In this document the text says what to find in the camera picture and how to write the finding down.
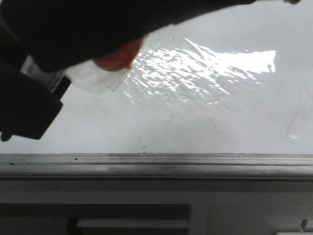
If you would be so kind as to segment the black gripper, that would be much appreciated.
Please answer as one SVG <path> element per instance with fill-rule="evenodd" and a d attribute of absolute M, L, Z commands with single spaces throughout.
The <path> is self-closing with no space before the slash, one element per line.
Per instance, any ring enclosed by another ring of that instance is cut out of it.
<path fill-rule="evenodd" d="M 38 82 L 0 61 L 0 140 L 13 135 L 39 140 L 62 102 Z"/>

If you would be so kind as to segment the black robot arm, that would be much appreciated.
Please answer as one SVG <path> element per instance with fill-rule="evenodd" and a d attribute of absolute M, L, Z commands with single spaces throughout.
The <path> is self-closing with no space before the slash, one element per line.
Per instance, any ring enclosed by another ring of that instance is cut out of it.
<path fill-rule="evenodd" d="M 3 0 L 0 3 L 0 139 L 40 139 L 62 108 L 66 69 L 86 60 L 130 65 L 162 27 L 248 5 L 247 0 Z"/>

